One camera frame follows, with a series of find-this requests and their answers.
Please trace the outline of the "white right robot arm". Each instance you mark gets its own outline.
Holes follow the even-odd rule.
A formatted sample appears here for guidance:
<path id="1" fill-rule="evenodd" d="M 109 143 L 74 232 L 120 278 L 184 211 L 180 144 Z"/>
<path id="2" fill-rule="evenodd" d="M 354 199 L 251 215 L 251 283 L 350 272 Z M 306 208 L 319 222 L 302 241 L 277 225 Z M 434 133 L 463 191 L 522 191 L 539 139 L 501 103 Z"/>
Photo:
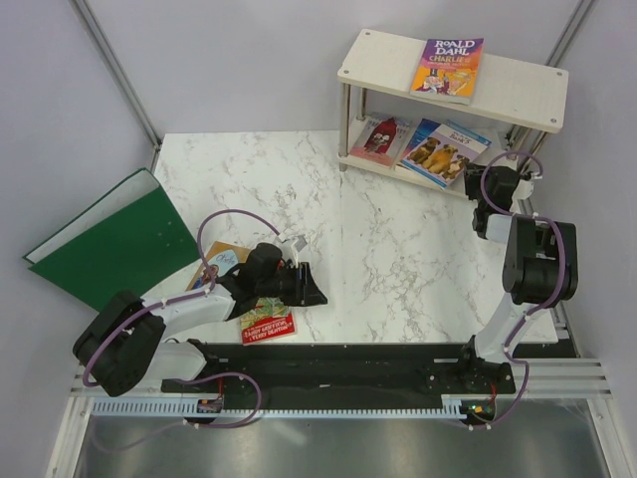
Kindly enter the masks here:
<path id="1" fill-rule="evenodd" d="M 527 179 L 505 166 L 470 164 L 465 192 L 475 200 L 472 228 L 478 237 L 506 245 L 504 295 L 488 323 L 463 346 L 456 380 L 465 390 L 481 390 L 492 369 L 513 352 L 534 316 L 572 298 L 578 286 L 577 230 L 512 211 L 514 193 Z"/>

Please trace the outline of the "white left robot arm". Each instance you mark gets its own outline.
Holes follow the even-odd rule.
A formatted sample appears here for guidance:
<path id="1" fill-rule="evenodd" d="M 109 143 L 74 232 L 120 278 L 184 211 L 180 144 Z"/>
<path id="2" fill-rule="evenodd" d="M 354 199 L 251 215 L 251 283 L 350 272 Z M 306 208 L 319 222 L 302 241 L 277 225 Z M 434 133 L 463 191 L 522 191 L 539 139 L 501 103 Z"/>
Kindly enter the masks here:
<path id="1" fill-rule="evenodd" d="M 276 299 L 291 308 L 327 304 L 310 263 L 299 258 L 304 246 L 302 236 L 260 243 L 225 274 L 156 302 L 131 291 L 115 294 L 73 346 L 85 369 L 84 386 L 118 397 L 155 375 L 186 381 L 197 391 L 210 390 L 218 380 L 217 365 L 194 345 L 171 346 L 166 339 L 240 318 L 262 299 Z"/>

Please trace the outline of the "Charlie Chocolate Factory book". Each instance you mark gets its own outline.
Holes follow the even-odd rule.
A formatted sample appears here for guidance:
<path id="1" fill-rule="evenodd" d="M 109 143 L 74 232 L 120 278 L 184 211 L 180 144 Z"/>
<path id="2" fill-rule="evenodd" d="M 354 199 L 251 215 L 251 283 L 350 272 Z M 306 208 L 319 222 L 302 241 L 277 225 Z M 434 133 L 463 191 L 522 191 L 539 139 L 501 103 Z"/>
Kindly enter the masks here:
<path id="1" fill-rule="evenodd" d="M 443 103 L 468 105 L 482 60 L 483 38 L 428 39 L 409 94 Z"/>

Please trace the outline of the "Why Do Dogs Bark book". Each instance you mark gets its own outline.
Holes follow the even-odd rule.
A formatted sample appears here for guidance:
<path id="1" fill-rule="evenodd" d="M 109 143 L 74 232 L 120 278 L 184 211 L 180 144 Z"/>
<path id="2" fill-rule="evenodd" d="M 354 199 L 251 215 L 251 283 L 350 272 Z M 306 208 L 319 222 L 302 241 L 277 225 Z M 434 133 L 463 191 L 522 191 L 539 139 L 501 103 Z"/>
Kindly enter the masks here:
<path id="1" fill-rule="evenodd" d="M 422 165 L 408 169 L 446 189 L 467 166 L 487 151 L 492 141 L 452 121 L 441 123 L 433 132 L 441 143 Z"/>

